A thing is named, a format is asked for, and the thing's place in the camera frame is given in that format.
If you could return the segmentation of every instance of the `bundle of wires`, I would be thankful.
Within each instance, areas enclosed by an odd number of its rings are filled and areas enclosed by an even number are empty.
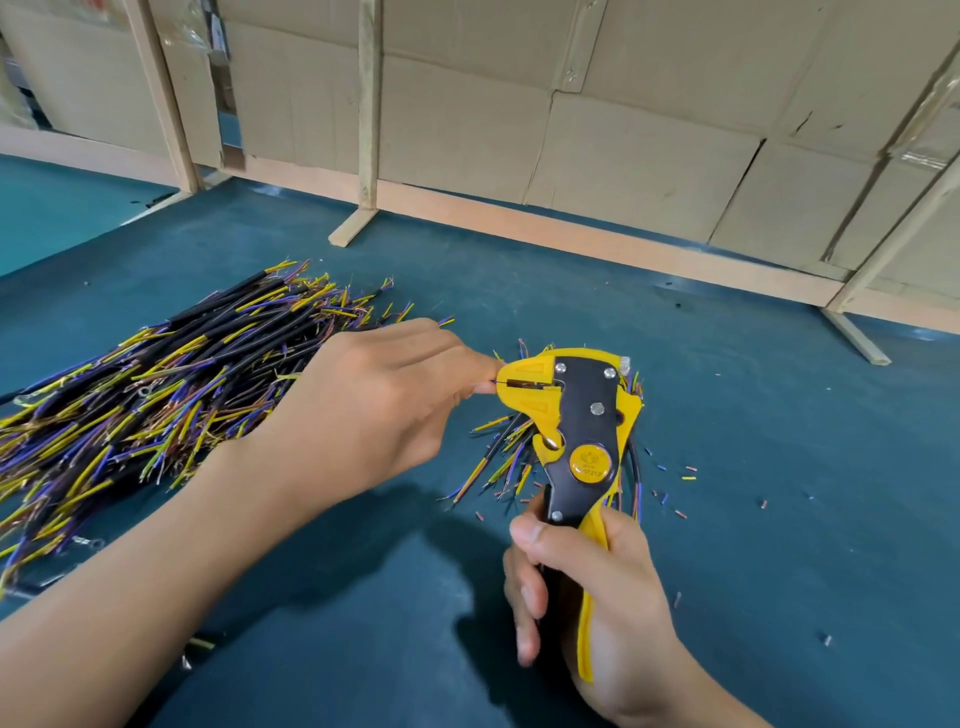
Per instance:
[[[523,339],[519,339],[518,348],[520,358],[525,359],[530,355],[527,351],[526,344],[523,343]],[[550,345],[546,347],[544,351],[547,352],[553,348],[553,345]],[[493,354],[502,361],[499,354],[496,352]],[[639,381],[638,372],[634,372],[629,384],[626,377],[621,377],[620,384],[631,394],[635,394],[643,399],[643,387]],[[507,499],[512,502],[517,502],[518,500],[520,502],[527,502],[526,498],[521,497],[527,483],[532,482],[535,487],[540,487],[540,484],[536,482],[533,476],[536,468],[542,468],[542,465],[538,463],[537,454],[531,444],[531,440],[533,440],[533,436],[537,434],[537,432],[537,426],[534,425],[533,420],[521,412],[499,417],[473,429],[470,432],[472,436],[485,437],[495,435],[493,442],[487,446],[486,454],[477,464],[476,468],[473,469],[473,472],[464,484],[449,495],[440,498],[440,500],[450,500],[451,507],[459,503],[490,463],[497,458],[502,458],[500,465],[481,487],[480,494],[482,495],[489,489],[493,489],[493,496],[497,500]],[[643,494],[643,485],[640,482],[640,461],[636,456],[633,436],[627,440],[624,461],[626,461],[627,458],[630,459],[631,476],[627,488],[630,489],[632,486],[633,490],[633,496],[630,498],[630,500],[633,501],[631,512],[636,522],[640,523],[640,496]],[[617,474],[616,492],[604,499],[604,505],[618,508],[621,511],[624,510],[626,500],[624,494],[623,465],[624,464],[621,464],[620,471]]]
[[[0,396],[0,406],[20,407],[0,420],[0,590],[76,539],[92,513],[148,483],[182,485],[214,446],[262,422],[334,333],[396,323],[412,307],[374,316],[372,300],[391,279],[352,298],[306,267],[259,271],[111,352]]]

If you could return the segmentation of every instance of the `workbench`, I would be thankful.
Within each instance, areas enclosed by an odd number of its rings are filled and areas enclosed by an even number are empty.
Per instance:
[[[285,257],[313,258],[311,270],[354,290],[395,276],[393,300],[455,316],[482,352],[514,358],[522,337],[532,352],[627,354],[646,395],[643,527],[669,598],[683,593],[674,620],[703,666],[780,728],[960,714],[955,338],[858,320],[895,361],[872,367],[812,307],[384,212],[349,248],[331,247],[350,212],[232,181],[1,278],[0,390]],[[516,507],[490,492],[452,511],[437,502],[482,454],[468,431],[503,413],[495,398],[465,402],[438,458],[265,557],[204,625],[219,646],[140,722],[602,724],[516,665],[500,560]],[[687,465],[697,480],[681,480]],[[167,497],[151,488],[84,535],[115,538]],[[76,546],[44,568],[86,554]],[[0,615],[13,606],[0,602]]]

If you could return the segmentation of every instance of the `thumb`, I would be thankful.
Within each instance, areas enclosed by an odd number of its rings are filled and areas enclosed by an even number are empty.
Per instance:
[[[621,572],[619,560],[580,531],[525,513],[511,521],[510,535],[535,563],[562,571],[595,598],[613,597]]]

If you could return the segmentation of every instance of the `wire stripper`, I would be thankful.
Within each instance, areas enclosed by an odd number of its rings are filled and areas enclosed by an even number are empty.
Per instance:
[[[546,519],[579,528],[603,548],[600,505],[616,493],[624,448],[643,400],[627,390],[630,359],[596,349],[554,349],[505,365],[496,393],[537,427],[533,447],[546,471]],[[548,578],[548,589],[559,582]],[[550,603],[556,595],[551,594]],[[593,682],[589,627],[593,600],[584,592],[577,629],[577,670]]]

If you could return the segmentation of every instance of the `yellow circular label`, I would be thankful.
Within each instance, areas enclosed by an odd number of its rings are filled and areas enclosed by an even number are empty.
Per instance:
[[[570,472],[582,483],[599,483],[610,474],[612,465],[599,445],[581,445],[570,453]]]

